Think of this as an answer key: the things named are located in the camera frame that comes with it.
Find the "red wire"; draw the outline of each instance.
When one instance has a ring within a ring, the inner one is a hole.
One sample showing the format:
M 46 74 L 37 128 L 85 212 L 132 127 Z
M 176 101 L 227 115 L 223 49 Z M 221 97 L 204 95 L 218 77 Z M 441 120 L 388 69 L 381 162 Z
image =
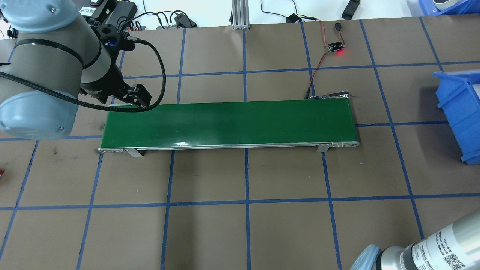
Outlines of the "red wire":
M 322 20 L 317 19 L 317 21 L 320 22 L 320 24 L 322 25 L 323 36 L 324 36 L 324 45 L 325 45 L 326 48 L 328 48 L 327 40 L 326 40 L 326 37 L 325 37 L 325 25 L 324 25 L 324 23 L 322 22 Z
M 342 37 L 342 32 L 338 32 L 338 34 L 340 35 L 340 39 L 342 40 L 342 44 L 345 45 L 345 41 L 343 41 L 343 37 Z
M 317 73 L 318 68 L 320 67 L 320 65 L 322 64 L 322 62 L 325 60 L 325 56 L 327 56 L 327 54 L 328 54 L 329 52 L 330 52 L 330 51 L 327 51 L 327 52 L 322 56 L 322 58 L 320 59 L 320 62 L 318 63 L 317 68 L 315 68 L 315 71 L 313 72 L 312 79 L 310 80 L 310 84 L 308 85 L 308 88 L 310 88 L 310 87 L 312 86 L 313 78 L 315 77 L 315 74 Z

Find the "qr code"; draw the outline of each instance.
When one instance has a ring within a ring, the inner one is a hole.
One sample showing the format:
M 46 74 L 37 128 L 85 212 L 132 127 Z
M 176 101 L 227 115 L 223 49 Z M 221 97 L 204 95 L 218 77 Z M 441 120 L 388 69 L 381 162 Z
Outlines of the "qr code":
M 465 268 L 465 264 L 463 264 L 455 254 L 445 256 L 444 260 L 452 270 L 461 270 Z

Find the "black braided cable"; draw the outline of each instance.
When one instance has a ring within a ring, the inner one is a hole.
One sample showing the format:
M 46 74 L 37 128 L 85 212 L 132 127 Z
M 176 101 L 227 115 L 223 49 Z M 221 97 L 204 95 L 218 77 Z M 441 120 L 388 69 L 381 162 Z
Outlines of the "black braided cable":
M 95 110 L 107 110 L 107 111 L 115 111 L 115 112 L 144 112 L 144 111 L 149 111 L 149 110 L 152 110 L 153 108 L 155 108 L 156 106 L 158 106 L 163 99 L 163 95 L 165 94 L 165 84 L 167 82 L 166 72 L 165 72 L 165 67 L 163 65 L 162 58 L 160 57 L 160 54 L 158 53 L 158 51 L 155 49 L 155 47 L 152 44 L 150 44 L 149 42 L 147 42 L 145 40 L 141 40 L 141 39 L 138 39 L 136 41 L 136 43 L 140 43 L 140 44 L 144 44 L 144 45 L 149 46 L 155 52 L 155 55 L 158 59 L 158 62 L 160 63 L 160 68 L 162 69 L 162 89 L 160 91 L 160 95 L 158 96 L 158 99 L 155 101 L 155 103 L 153 103 L 150 106 L 144 107 L 144 108 L 120 108 L 120 107 L 99 106 L 99 105 L 96 105 L 96 104 L 91 104 L 91 103 L 87 103 L 87 102 L 77 100 L 75 98 L 71 98 L 71 97 L 66 96 L 64 94 L 53 91 L 52 89 L 43 87 L 41 85 L 38 85 L 36 83 L 33 83 L 31 81 L 22 79 L 20 77 L 17 77 L 17 76 L 8 74 L 8 73 L 0 72 L 0 77 L 11 80 L 11 81 L 14 81 L 14 82 L 17 82 L 17 83 L 20 83 L 20 84 L 22 84 L 24 86 L 28 86 L 28 87 L 30 87 L 34 90 L 38 90 L 40 92 L 43 92 L 45 94 L 49 94 L 49 95 L 54 96 L 56 98 L 60 98 L 62 100 L 68 101 L 70 103 L 77 104 L 79 106 L 83 106 L 83 107 L 87 107 L 87 108 L 91 108 L 91 109 L 95 109 Z

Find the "printed label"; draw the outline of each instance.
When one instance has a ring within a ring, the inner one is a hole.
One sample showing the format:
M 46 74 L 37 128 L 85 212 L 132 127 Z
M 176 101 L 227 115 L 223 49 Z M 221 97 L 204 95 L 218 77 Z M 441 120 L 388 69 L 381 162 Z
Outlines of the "printed label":
M 91 8 L 91 7 L 82 7 L 80 9 L 80 14 L 83 16 L 92 16 L 92 14 L 95 12 L 96 8 Z
M 402 270 L 407 270 L 407 268 L 405 267 L 405 262 L 403 262 L 403 252 L 400 253 L 400 267 L 402 268 Z
M 418 270 L 462 270 L 475 265 L 456 241 L 451 224 L 415 244 L 412 256 Z

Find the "grid of blue tape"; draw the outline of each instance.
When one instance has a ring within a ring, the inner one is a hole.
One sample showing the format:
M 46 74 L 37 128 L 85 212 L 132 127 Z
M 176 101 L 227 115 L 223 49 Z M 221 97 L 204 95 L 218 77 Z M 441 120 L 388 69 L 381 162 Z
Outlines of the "grid of blue tape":
M 388 123 L 376 123 L 376 124 L 357 124 L 357 127 L 371 127 L 371 126 L 390 126 L 392 130 L 392 134 L 395 140 L 395 145 L 396 149 L 398 151 L 398 157 L 400 159 L 400 163 L 402 166 L 403 174 L 405 177 L 405 182 L 407 185 L 408 189 L 408 195 L 405 196 L 370 196 L 370 197 L 332 197 L 331 189 L 330 189 L 330 183 L 329 183 L 329 176 L 328 176 L 328 165 L 327 165 L 327 158 L 325 153 L 322 154 L 322 162 L 323 162 L 323 167 L 324 167 L 324 175 L 325 175 L 325 184 L 326 184 L 326 189 L 327 189 L 327 198 L 299 198 L 299 199 L 263 199 L 263 200 L 250 200 L 249 196 L 249 159 L 248 159 L 248 149 L 245 149 L 245 200 L 231 200 L 231 201 L 201 201 L 201 202 L 178 202 L 178 203 L 172 203 L 170 201 L 171 198 L 171 189 L 172 189 L 172 180 L 173 180 L 173 165 L 174 165 L 174 160 L 175 160 L 175 151 L 172 151 L 171 153 L 171 159 L 170 159 L 170 172 L 169 172 L 169 179 L 168 179 L 168 191 L 167 191 L 167 202 L 166 203 L 145 203 L 145 204 L 113 204 L 113 205 L 95 205 L 94 204 L 94 199 L 95 199 L 95 193 L 96 193 L 96 186 L 98 183 L 98 177 L 100 174 L 100 169 L 102 165 L 102 159 L 103 159 L 103 153 L 100 154 L 99 159 L 98 159 L 98 165 L 97 165 L 97 170 L 95 174 L 95 179 L 94 179 L 94 185 L 92 188 L 92 195 L 90 198 L 90 203 L 88 205 L 63 205 L 63 206 L 19 206 L 20 200 L 22 198 L 24 188 L 26 181 L 28 179 L 28 175 L 30 173 L 30 169 L 33 163 L 33 160 L 35 158 L 35 153 L 38 147 L 38 141 L 36 141 L 34 150 L 32 152 L 32 156 L 30 159 L 30 162 L 28 164 L 24 180 L 22 182 L 22 187 L 20 190 L 20 193 L 18 195 L 16 205 L 15 207 L 0 207 L 0 210 L 13 210 L 12 211 L 12 217 L 7 229 L 7 232 L 5 234 L 4 240 L 2 242 L 2 246 L 0 249 L 0 259 L 3 256 L 3 252 L 5 250 L 5 246 L 7 244 L 8 237 L 10 235 L 10 231 L 12 229 L 13 221 L 15 219 L 16 213 L 19 210 L 42 210 L 42 209 L 88 209 L 88 214 L 87 214 L 87 219 L 85 222 L 85 229 L 84 229 L 84 234 L 82 238 L 82 243 L 80 247 L 80 253 L 78 257 L 78 262 L 77 262 L 77 270 L 80 269 L 81 263 L 82 263 L 82 256 L 83 256 L 83 251 L 84 251 L 84 246 L 85 246 L 85 241 L 86 237 L 88 234 L 88 227 L 90 223 L 90 217 L 93 209 L 108 209 L 108 208 L 140 208 L 140 207 L 165 207 L 166 212 L 165 212 L 165 223 L 164 223 L 164 233 L 163 233 L 163 240 L 162 240 L 162 252 L 161 252 L 161 266 L 160 269 L 164 270 L 165 269 L 165 253 L 166 253 L 166 247 L 167 247 L 167 235 L 168 235 L 168 218 L 169 218 L 169 209 L 170 206 L 195 206 L 195 205 L 228 205 L 228 204 L 244 204 L 245 205 L 245 214 L 246 214 L 246 249 L 247 249 L 247 269 L 251 270 L 252 268 L 252 263 L 251 263 L 251 245 L 250 245 L 250 204 L 262 204 L 262 203 L 302 203 L 302 202 L 328 202 L 329 204 L 329 209 L 330 209 L 330 217 L 331 217 L 331 223 L 332 223 L 332 230 L 333 230 L 333 237 L 334 237 L 334 243 L 335 243 L 335 251 L 336 251 L 336 258 L 337 258 L 337 264 L 338 268 L 342 269 L 342 263 L 341 263 L 341 256 L 340 256 L 340 248 L 339 248 L 339 243 L 338 243 L 338 233 L 336 231 L 336 222 L 335 222 L 335 211 L 334 211 L 334 202 L 340 202 L 340 201 L 365 201 L 365 200 L 399 200 L 399 199 L 404 199 L 404 200 L 410 200 L 412 203 L 413 207 L 413 212 L 415 214 L 415 219 L 417 221 L 418 225 L 418 230 L 420 237 L 423 238 L 423 231 L 421 227 L 421 222 L 420 218 L 418 215 L 418 211 L 416 208 L 415 200 L 416 199 L 425 199 L 425 198 L 453 198 L 453 197 L 478 197 L 480 196 L 480 193 L 464 193 L 464 194 L 425 194 L 425 195 L 414 195 L 411 186 L 409 183 L 408 179 L 408 172 L 405 167 L 405 163 L 403 160 L 402 152 L 400 149 L 400 145 L 398 143 L 398 138 L 396 136 L 395 132 L 395 126 L 402 126 L 402 125 L 425 125 L 425 124 L 447 124 L 447 122 L 407 122 L 407 123 L 394 123 L 392 121 L 392 117 L 388 108 L 388 103 L 385 98 L 385 94 L 383 91 L 382 87 L 382 82 L 380 80 L 380 77 L 378 75 L 377 68 L 378 67 L 398 67 L 398 66 L 424 66 L 424 65 L 438 65 L 440 70 L 443 70 L 442 65 L 450 65 L 450 64 L 467 64 L 467 63 L 480 63 L 480 61 L 458 61 L 458 62 L 440 62 L 436 52 L 435 48 L 433 47 L 433 43 L 430 40 L 429 34 L 427 32 L 427 29 L 425 28 L 425 24 L 422 20 L 421 17 L 419 17 L 420 23 L 423 27 L 423 30 L 425 32 L 425 35 L 428 39 L 428 42 L 431 46 L 431 49 L 433 51 L 433 54 L 435 56 L 436 62 L 435 63 L 412 63 L 412 64 L 387 64 L 387 65 L 377 65 L 375 63 L 375 59 L 372 54 L 372 50 L 370 48 L 370 44 L 368 41 L 368 37 L 365 31 L 365 28 L 363 26 L 363 21 L 360 20 L 360 25 L 363 31 L 363 35 L 365 38 L 365 42 L 367 44 L 368 52 L 370 54 L 370 58 L 372 60 L 372 65 L 360 65 L 360 66 L 340 66 L 340 67 L 321 67 L 320 69 L 351 69 L 351 68 L 373 68 L 376 79 L 380 88 L 380 92 L 382 95 L 382 99 L 385 105 L 385 110 L 387 112 L 388 116 Z M 313 68 L 310 63 L 310 54 L 308 50 L 308 45 L 307 45 L 307 38 L 305 35 L 305 29 L 303 26 L 303 23 L 301 25 L 301 30 L 302 30 L 302 35 L 303 35 L 303 41 L 305 44 L 305 51 L 307 55 L 307 60 L 308 60 L 308 68 L 298 68 L 298 69 L 277 69 L 277 70 L 254 70 L 254 71 L 247 71 L 247 56 L 246 56 L 246 37 L 245 37 L 245 30 L 243 30 L 243 71 L 237 71 L 237 72 L 216 72 L 216 73 L 196 73 L 196 74 L 183 74 L 182 73 L 182 68 L 183 68 L 183 53 L 185 49 L 185 35 L 186 35 L 186 29 L 183 29 L 183 35 L 182 35 L 182 46 L 181 46 L 181 57 L 180 57 L 180 69 L 178 74 L 171 74 L 167 75 L 167 77 L 178 77 L 178 92 L 177 92 L 177 103 L 180 102 L 180 89 L 181 89 L 181 79 L 183 76 L 205 76 L 205 75 L 218 75 L 218 74 L 243 74 L 243 96 L 244 96 L 244 101 L 247 100 L 247 74 L 250 73 L 271 73 L 271 72 L 290 72 L 290 71 L 309 71 L 310 76 L 312 76 L 312 71 Z M 13 55 L 13 51 L 10 54 L 9 61 L 11 60 Z M 123 59 L 124 59 L 124 53 L 121 55 L 120 59 L 120 64 L 119 68 L 121 69 L 123 66 Z M 151 76 L 129 76 L 127 78 L 158 78 L 162 77 L 161 75 L 151 75 Z M 312 87 L 312 92 L 315 95 L 315 90 L 314 86 Z M 93 136 L 70 136 L 67 137 L 66 139 L 68 140 L 77 140 L 77 139 L 95 139 L 95 138 L 101 138 L 101 135 L 93 135 Z M 1 141 L 19 141 L 23 139 L 19 138 L 2 138 L 0 139 Z

